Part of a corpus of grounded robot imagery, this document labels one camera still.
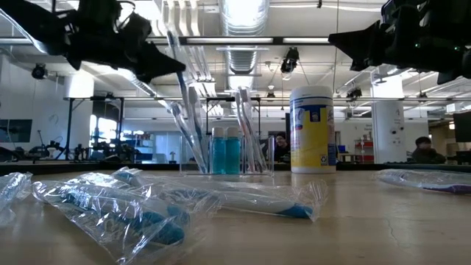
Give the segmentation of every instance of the man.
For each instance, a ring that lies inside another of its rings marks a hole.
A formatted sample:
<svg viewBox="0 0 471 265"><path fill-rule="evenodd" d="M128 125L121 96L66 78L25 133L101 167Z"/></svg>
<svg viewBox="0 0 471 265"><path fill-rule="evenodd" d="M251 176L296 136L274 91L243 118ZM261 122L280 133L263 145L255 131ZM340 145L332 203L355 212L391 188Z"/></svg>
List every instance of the man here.
<svg viewBox="0 0 471 265"><path fill-rule="evenodd" d="M284 155L289 154L291 147L286 141L286 132L279 132L276 137L277 146L275 147L275 162L281 161Z"/></svg>
<svg viewBox="0 0 471 265"><path fill-rule="evenodd" d="M412 153L412 158L417 163L431 163L440 164L445 163L447 160L443 155L440 155L432 148L432 141L429 137L419 137L415 144L417 148Z"/></svg>

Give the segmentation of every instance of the small bottle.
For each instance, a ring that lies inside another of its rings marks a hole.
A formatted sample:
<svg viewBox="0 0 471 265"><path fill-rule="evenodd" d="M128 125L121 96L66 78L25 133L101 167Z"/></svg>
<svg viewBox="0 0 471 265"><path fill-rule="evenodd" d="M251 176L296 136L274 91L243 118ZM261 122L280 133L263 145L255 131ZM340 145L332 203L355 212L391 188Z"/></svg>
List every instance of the small bottle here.
<svg viewBox="0 0 471 265"><path fill-rule="evenodd" d="M226 174L226 141L224 139L224 129L221 127L213 128L211 154L211 173Z"/></svg>
<svg viewBox="0 0 471 265"><path fill-rule="evenodd" d="M238 137L238 128L227 128L226 136L226 174L240 174L241 140Z"/></svg>

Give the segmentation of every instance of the window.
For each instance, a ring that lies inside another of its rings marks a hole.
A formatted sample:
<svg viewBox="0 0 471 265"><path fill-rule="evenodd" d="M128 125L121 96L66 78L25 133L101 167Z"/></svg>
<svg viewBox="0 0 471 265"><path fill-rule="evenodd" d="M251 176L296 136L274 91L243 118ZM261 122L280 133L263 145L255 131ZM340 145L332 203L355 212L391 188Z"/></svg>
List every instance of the window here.
<svg viewBox="0 0 471 265"><path fill-rule="evenodd" d="M0 120L0 142L29 143L31 127L30 119Z"/></svg>
<svg viewBox="0 0 471 265"><path fill-rule="evenodd" d="M95 135L95 128L98 123L98 135ZM107 142L110 143L111 139L116 139L116 128L118 123L111 119L98 118L96 116L90 116L90 146L93 146L95 143L96 137L98 136L98 142Z"/></svg>

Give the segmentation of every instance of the workbench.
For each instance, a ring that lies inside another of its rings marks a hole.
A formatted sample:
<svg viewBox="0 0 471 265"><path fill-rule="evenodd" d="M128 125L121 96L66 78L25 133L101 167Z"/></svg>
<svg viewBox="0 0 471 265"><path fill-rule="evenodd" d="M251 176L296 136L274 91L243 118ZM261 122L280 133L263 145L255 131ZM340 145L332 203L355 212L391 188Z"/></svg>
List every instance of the workbench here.
<svg viewBox="0 0 471 265"><path fill-rule="evenodd" d="M70 179L78 174L41 175L33 180ZM279 186L302 186L311 180L328 184L329 197L316 222L220 210L210 221L206 239L178 264L470 263L471 197L396 187L371 175L277 172L272 182ZM0 228L0 264L114 264L95 241L52 206L29 196L13 210L15 223Z"/></svg>

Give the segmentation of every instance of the wall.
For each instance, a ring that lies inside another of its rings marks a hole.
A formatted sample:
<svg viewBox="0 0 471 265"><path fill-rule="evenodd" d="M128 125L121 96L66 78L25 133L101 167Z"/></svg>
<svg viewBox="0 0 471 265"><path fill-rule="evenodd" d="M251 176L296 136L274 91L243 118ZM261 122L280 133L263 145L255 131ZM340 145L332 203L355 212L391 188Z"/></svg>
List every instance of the wall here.
<svg viewBox="0 0 471 265"><path fill-rule="evenodd" d="M210 121L211 127L238 127L238 122L231 121ZM258 123L254 122L255 130L258 130ZM173 121L124 121L125 130L143 131L178 131ZM371 119L367 120L336 120L336 131L341 133L341 143L346 146L347 151L354 152L354 141L360 139L364 134L372 129ZM420 136L428 136L427 121L406 121L404 130L406 132L406 149L408 152L415 150L415 140ZM270 131L285 131L284 120L262 120L262 135L268 135Z"/></svg>
<svg viewBox="0 0 471 265"><path fill-rule="evenodd" d="M439 154L454 156L456 155L456 151L469 150L471 147L469 144L457 144L455 140L455 130L450 130L448 124L432 127L431 135L433 148L435 148Z"/></svg>
<svg viewBox="0 0 471 265"><path fill-rule="evenodd" d="M63 100L64 86L48 79L33 79L30 71L10 63L6 57L0 59L0 119L32 119L30 141L15 145L25 150L40 146L40 130L44 144L56 139L65 146L68 101ZM83 102L74 111L71 148L77 144L88 145L91 106L91 102ZM11 143L0 143L0 146L14 149Z"/></svg>

